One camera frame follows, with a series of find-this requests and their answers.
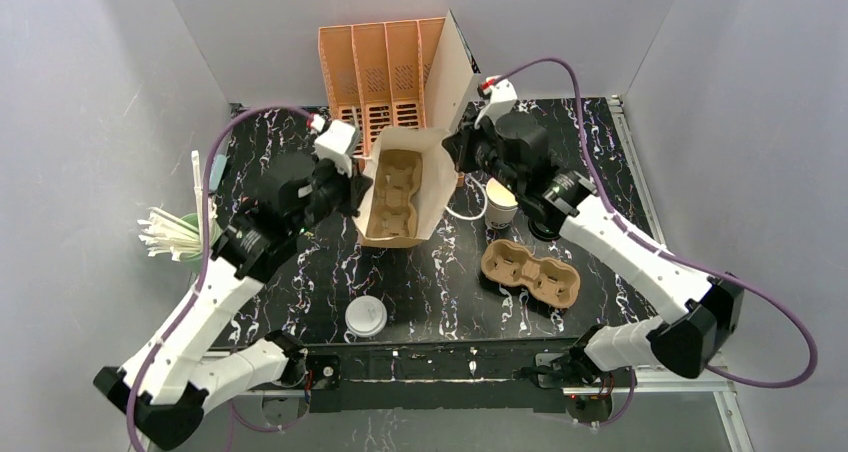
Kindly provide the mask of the brown paper takeout bag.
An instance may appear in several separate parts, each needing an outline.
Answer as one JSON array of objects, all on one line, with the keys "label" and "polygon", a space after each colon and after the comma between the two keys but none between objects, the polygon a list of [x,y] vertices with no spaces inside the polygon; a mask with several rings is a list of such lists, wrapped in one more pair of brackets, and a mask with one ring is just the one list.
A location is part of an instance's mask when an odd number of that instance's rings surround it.
[{"label": "brown paper takeout bag", "polygon": [[373,181],[353,219],[359,244],[402,249],[430,239],[446,213],[459,174],[444,128],[388,127],[371,144],[363,175]]}]

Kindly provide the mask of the brown pulp cup carrier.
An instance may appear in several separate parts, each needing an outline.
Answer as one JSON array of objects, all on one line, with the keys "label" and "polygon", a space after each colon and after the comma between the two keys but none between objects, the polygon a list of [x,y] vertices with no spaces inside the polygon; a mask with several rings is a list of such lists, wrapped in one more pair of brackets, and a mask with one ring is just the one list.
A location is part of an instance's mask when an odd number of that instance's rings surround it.
[{"label": "brown pulp cup carrier", "polygon": [[524,245],[498,239],[481,259],[483,275],[505,287],[524,287],[538,301],[567,309],[577,301],[581,278],[571,265],[551,257],[538,258]]},{"label": "brown pulp cup carrier", "polygon": [[418,218],[413,198],[420,189],[421,177],[420,152],[381,152],[374,177],[368,238],[414,238],[417,235]]}]

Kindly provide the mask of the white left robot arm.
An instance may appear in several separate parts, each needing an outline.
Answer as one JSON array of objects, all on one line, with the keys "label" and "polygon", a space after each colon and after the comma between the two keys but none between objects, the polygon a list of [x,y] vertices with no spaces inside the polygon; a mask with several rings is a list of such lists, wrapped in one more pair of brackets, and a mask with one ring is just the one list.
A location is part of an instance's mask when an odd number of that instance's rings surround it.
[{"label": "white left robot arm", "polygon": [[358,158],[284,154],[266,170],[204,256],[201,273],[153,337],[93,384],[126,417],[130,443],[183,444],[205,414],[249,389],[307,373],[308,350],[273,331],[223,359],[201,360],[241,307],[305,247],[305,233],[334,213],[355,217],[373,181]]}]

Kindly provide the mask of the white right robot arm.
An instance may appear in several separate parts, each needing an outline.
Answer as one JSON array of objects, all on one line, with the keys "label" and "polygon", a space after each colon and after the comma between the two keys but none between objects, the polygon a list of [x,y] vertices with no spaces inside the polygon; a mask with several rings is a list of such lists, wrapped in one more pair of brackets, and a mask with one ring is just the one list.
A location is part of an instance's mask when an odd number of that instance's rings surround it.
[{"label": "white right robot arm", "polygon": [[482,171],[508,188],[534,236],[563,238],[589,252],[656,311],[623,326],[594,326],[570,349],[584,378],[629,366],[659,365],[701,375],[735,330],[743,289],[662,257],[658,245],[605,209],[584,175],[553,162],[548,132],[527,114],[471,122],[442,141],[458,171]]}]

